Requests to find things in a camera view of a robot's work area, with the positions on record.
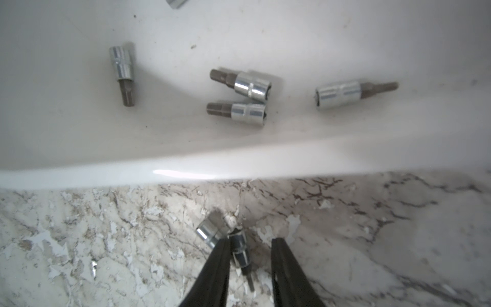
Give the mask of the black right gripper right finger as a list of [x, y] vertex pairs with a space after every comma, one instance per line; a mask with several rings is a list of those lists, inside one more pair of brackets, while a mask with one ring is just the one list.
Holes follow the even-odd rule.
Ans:
[[271, 269], [276, 307], [325, 306], [284, 238], [272, 239]]

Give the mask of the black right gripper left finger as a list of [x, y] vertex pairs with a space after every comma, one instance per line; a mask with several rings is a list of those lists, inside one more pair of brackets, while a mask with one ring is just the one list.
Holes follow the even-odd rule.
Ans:
[[231, 265], [231, 243], [220, 239], [180, 306], [226, 306]]

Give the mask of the silver screwdriver bit socket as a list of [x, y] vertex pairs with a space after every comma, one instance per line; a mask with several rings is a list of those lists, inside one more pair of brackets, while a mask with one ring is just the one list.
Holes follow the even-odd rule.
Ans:
[[206, 111], [209, 115], [231, 118], [249, 125], [264, 126], [267, 113], [262, 103], [210, 102]]

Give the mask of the white plastic storage box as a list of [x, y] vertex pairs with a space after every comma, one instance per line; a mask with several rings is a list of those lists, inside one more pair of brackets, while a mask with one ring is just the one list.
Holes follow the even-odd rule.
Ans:
[[2, 188], [489, 167], [489, 1], [1, 2]]

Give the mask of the silver bit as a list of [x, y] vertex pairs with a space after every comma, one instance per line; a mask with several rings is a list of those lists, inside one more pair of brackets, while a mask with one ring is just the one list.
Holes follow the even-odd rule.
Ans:
[[167, 4], [173, 9], [179, 9], [187, 0], [166, 0]]

